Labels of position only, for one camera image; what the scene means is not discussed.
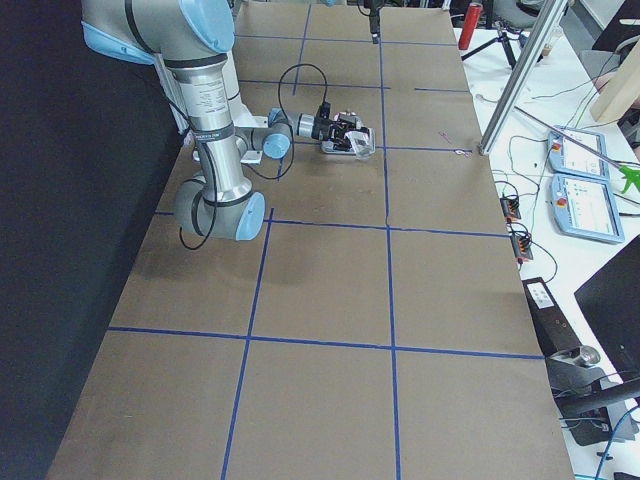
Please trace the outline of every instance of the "black wall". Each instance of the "black wall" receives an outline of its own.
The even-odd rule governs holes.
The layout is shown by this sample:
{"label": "black wall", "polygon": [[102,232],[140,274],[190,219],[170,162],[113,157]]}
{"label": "black wall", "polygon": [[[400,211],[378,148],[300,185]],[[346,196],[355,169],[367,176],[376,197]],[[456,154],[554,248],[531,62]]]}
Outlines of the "black wall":
{"label": "black wall", "polygon": [[46,474],[180,139],[153,67],[86,48],[79,0],[0,14],[0,478],[15,480]]}

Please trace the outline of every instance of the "transparent plastic object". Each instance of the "transparent plastic object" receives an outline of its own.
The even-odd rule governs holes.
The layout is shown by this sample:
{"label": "transparent plastic object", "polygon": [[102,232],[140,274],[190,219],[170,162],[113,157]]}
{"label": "transparent plastic object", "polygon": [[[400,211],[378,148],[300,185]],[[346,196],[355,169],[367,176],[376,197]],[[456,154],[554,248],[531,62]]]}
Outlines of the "transparent plastic object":
{"label": "transparent plastic object", "polygon": [[372,129],[367,130],[369,133],[352,130],[345,134],[358,160],[368,160],[376,151],[375,134]]}

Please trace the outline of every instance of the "black tube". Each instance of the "black tube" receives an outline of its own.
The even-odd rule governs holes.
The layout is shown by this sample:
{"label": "black tube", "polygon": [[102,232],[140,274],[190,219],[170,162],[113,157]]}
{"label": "black tube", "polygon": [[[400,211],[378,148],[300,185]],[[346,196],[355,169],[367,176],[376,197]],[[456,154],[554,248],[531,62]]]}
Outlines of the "black tube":
{"label": "black tube", "polygon": [[556,404],[563,415],[575,416],[638,396],[640,396],[640,378],[635,378],[586,397],[558,398],[556,399]]}

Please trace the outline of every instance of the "tripod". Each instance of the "tripod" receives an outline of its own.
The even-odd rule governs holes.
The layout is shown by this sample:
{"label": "tripod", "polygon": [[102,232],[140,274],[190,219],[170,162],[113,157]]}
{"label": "tripod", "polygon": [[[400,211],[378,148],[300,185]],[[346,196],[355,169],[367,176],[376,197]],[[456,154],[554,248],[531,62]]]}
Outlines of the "tripod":
{"label": "tripod", "polygon": [[475,55],[478,52],[481,52],[482,50],[484,50],[487,47],[490,47],[494,43],[501,43],[502,44],[502,48],[504,49],[504,54],[507,56],[507,60],[509,62],[509,65],[513,69],[513,67],[515,67],[515,65],[516,65],[516,57],[513,54],[513,49],[511,48],[511,43],[509,43],[510,41],[511,41],[511,39],[507,35],[507,29],[503,28],[503,26],[498,23],[498,36],[496,38],[494,38],[494,39],[489,40],[486,43],[483,43],[482,45],[480,45],[475,50],[472,50],[469,53],[466,53],[465,55],[463,55],[461,57],[462,61],[465,61],[467,58]]}

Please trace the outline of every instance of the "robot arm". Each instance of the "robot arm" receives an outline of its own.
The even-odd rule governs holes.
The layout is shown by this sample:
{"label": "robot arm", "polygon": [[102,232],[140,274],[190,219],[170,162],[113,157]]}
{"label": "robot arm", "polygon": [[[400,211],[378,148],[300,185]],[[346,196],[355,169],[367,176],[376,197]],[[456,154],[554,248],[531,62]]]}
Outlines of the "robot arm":
{"label": "robot arm", "polygon": [[[235,68],[228,61],[235,32],[226,0],[83,0],[82,8],[91,49],[149,65],[161,54],[177,81],[202,167],[182,184],[175,200],[176,219],[191,233],[235,240],[258,235],[266,207],[263,195],[243,174],[241,159],[247,150],[279,159],[295,134],[323,141],[323,150],[331,153],[361,158],[373,153],[373,131],[354,115],[330,120],[328,104],[316,116],[272,113],[268,128],[234,125],[225,76],[237,89]],[[232,104],[241,103],[231,93],[237,97]]]}

